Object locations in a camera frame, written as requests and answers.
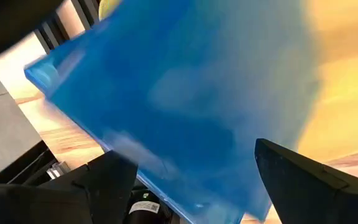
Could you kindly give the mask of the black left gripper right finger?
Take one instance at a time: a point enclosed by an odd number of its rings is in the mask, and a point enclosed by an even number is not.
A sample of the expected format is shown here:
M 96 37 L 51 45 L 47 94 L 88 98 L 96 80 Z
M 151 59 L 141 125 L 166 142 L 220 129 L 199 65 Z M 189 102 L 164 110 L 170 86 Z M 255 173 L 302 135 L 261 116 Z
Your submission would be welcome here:
M 282 223 L 358 223 L 358 177 L 262 138 L 255 160 Z

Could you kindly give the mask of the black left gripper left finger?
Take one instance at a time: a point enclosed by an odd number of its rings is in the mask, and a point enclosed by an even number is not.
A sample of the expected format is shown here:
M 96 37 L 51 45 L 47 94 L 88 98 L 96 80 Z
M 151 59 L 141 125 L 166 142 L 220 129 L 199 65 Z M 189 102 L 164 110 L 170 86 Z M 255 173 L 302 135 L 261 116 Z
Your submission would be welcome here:
M 109 151 L 39 186 L 0 184 L 0 223 L 122 223 L 136 172 Z

